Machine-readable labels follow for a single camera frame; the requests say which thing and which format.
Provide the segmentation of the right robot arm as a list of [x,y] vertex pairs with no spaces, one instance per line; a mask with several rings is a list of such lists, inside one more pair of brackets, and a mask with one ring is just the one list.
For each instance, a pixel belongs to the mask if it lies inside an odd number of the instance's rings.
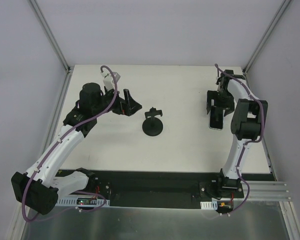
[[222,130],[224,118],[232,115],[230,131],[233,139],[216,181],[208,183],[204,193],[220,200],[242,187],[242,169],[250,146],[261,142],[264,136],[268,102],[256,97],[248,87],[246,78],[230,69],[217,69],[216,85],[217,90],[207,91],[209,127]]

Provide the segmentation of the black smartphone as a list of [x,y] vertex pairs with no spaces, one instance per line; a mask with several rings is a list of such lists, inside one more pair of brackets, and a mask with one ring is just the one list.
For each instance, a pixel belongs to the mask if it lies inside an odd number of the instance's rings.
[[222,130],[224,126],[223,109],[212,106],[210,109],[209,127],[215,130]]

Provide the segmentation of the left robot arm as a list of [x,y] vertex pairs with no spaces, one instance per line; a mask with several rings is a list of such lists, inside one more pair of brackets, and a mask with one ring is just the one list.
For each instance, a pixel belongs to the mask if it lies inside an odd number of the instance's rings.
[[128,89],[124,97],[114,89],[102,89],[91,82],[83,85],[74,108],[66,115],[60,132],[43,155],[25,173],[16,172],[11,183],[16,200],[41,215],[48,214],[60,198],[77,191],[89,195],[96,191],[96,175],[85,168],[57,177],[57,172],[75,147],[97,124],[97,118],[112,112],[132,116],[142,109]]

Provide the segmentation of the black phone stand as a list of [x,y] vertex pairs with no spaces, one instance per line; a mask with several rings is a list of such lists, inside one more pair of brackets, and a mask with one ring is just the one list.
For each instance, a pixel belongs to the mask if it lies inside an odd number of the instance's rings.
[[151,107],[149,111],[144,113],[145,120],[142,123],[143,132],[150,137],[158,136],[162,133],[164,125],[162,121],[157,118],[157,116],[162,117],[163,111],[161,109],[156,109]]

